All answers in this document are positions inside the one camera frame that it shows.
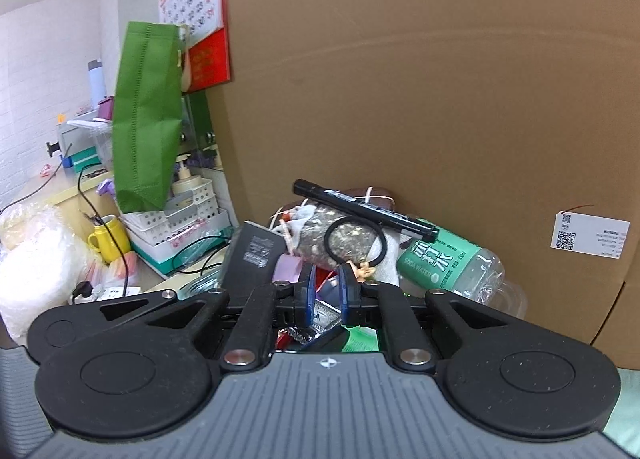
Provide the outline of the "black permanent marker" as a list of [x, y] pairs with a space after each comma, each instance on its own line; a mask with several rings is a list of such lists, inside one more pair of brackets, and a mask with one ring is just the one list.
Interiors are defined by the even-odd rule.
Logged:
[[420, 222], [405, 214], [372, 205], [339, 190], [331, 190], [306, 180], [297, 179], [293, 183], [293, 193], [425, 242], [434, 242], [439, 234], [439, 228], [431, 223]]

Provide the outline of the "green box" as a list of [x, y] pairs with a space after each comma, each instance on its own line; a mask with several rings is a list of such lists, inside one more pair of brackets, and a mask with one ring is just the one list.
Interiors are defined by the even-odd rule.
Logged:
[[378, 352], [378, 335], [367, 327], [348, 328], [349, 337], [343, 346], [343, 353]]

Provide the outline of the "black small box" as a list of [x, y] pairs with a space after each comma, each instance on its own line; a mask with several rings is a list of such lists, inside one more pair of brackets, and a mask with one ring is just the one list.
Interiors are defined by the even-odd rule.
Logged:
[[265, 226], [245, 221], [233, 236], [219, 275], [219, 285], [232, 302], [245, 302], [252, 291], [271, 283], [284, 238]]

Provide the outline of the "yellow mug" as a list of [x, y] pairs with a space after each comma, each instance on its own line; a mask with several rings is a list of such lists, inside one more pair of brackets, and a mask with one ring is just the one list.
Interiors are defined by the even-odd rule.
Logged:
[[88, 246], [98, 253], [106, 264], [118, 260], [131, 251], [124, 224], [114, 214], [103, 216], [104, 224], [98, 224], [87, 239]]

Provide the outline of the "white basket organizer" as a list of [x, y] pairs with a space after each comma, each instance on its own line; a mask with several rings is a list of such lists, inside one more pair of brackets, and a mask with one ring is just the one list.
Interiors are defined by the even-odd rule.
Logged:
[[209, 179], [169, 199], [163, 211], [122, 213], [119, 219], [132, 249], [163, 276], [186, 263], [189, 251], [214, 248], [232, 235], [229, 213], [218, 206]]

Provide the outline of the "white shipping label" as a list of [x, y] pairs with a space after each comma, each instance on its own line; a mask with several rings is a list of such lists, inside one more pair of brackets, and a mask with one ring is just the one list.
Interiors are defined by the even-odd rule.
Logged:
[[577, 211], [555, 216], [551, 248], [620, 260], [630, 222]]

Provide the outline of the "large brown cardboard box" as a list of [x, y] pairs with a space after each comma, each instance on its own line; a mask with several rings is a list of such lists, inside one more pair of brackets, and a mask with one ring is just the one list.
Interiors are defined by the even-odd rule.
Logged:
[[[639, 365], [639, 0], [227, 0], [207, 92], [232, 205], [297, 179], [388, 190], [494, 251], [527, 318]], [[551, 248], [555, 216], [630, 222], [620, 260]]]

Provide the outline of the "teal cloth with black stripe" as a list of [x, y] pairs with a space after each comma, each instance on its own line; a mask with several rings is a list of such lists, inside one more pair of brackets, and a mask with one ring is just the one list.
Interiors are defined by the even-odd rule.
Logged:
[[640, 455], [640, 372], [620, 369], [620, 398], [604, 434], [636, 458]]

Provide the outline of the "green paper bag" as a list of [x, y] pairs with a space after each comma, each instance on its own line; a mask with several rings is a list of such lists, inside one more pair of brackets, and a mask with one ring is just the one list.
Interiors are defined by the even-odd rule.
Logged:
[[182, 53], [176, 26], [128, 24], [114, 96], [112, 141], [120, 211], [162, 211], [182, 126]]

